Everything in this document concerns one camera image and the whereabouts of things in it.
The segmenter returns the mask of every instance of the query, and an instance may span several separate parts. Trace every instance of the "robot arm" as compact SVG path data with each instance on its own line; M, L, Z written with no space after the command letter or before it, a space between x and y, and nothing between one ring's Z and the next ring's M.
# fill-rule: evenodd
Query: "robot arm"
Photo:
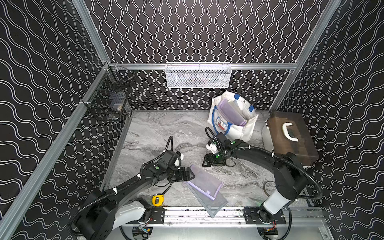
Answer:
M166 150L155 163L144 163L140 173L104 192L95 190L87 196L80 210L67 224L71 235L84 236L87 240L104 240L116 227L129 221L145 221L150 208L138 201L126 205L139 192L168 179L170 182L189 181L194 178L190 168L180 167L182 154ZM80 232L72 228L72 223Z
M225 166L230 157L244 159L264 167L274 174L276 189L259 208L259 219L264 223L272 222L274 215L284 206L291 204L297 198L319 199L322 196L320 185L306 173L296 155L288 152L285 155L274 154L260 147L249 145L240 139L229 140L223 133L214 135L210 128L205 132L210 138L207 146L214 144L213 153L206 154L203 167ZM301 196L300 192L313 182L318 190L317 196Z

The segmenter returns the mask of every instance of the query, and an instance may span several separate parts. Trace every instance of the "toolbox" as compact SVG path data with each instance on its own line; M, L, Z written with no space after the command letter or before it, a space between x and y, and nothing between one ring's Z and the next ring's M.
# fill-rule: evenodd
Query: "toolbox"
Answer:
M265 122L262 136L266 150L276 154L294 153L303 167L309 167L319 159L312 137L299 113L272 113Z

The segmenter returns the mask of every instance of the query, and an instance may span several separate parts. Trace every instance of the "gray marble surface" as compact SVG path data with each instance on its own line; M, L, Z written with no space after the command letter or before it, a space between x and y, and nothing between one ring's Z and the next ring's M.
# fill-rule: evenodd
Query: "gray marble surface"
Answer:
M205 127L208 112L134 112L129 132L119 156L116 168L109 183L110 187L127 181L139 172L141 164L158 156L164 149L169 136L174 138L174 151L184 154L182 166L195 164L201 167L204 155L209 151L205 148L208 137ZM262 128L269 117L267 111L258 112L258 120L248 141L254 146L263 147ZM220 179L224 185L220 192L228 200L227 206L259 206L267 195L263 184L274 180L272 173L248 161L235 159L235 167L206 167L205 171ZM151 202L152 195L164 189L153 186L138 194ZM173 183L164 195L166 206L201 206L184 183ZM307 206L305 201L292 205Z

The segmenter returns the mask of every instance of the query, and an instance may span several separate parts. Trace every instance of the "white wire basket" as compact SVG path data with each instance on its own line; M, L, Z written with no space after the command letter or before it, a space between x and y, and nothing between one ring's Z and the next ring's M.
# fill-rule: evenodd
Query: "white wire basket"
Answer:
M228 88L230 63L166 63L169 88Z

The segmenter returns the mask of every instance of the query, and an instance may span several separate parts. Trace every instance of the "white handle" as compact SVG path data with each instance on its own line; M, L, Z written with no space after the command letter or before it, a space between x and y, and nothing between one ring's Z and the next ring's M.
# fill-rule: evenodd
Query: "white handle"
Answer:
M298 140L297 138L291 137L291 136L288 134L288 129L287 129L288 126L292 126L292 123L290 123L290 122L286 122L286 123L283 124L283 127L282 127L282 128L283 128L284 136L285 136L286 138L288 138L289 140L291 140L291 141L298 142L299 140Z

